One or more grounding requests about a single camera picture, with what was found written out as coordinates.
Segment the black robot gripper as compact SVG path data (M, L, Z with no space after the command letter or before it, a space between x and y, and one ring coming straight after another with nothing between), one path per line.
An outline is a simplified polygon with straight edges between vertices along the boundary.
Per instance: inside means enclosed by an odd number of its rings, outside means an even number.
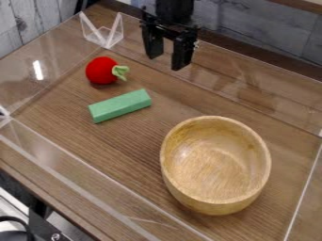
M194 49L198 46L198 32L195 24L178 24L163 20L145 8L141 10L141 29L145 51L150 59L163 54L163 38L174 41L171 69L185 68L193 59Z

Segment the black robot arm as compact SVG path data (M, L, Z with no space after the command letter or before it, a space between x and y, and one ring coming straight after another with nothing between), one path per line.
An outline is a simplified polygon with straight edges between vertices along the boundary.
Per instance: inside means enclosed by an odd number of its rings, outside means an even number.
M174 43L171 70L178 71L190 63L198 44L199 27L191 25L194 0L155 0L155 13L141 9L141 29L145 52L150 59L163 55L163 40Z

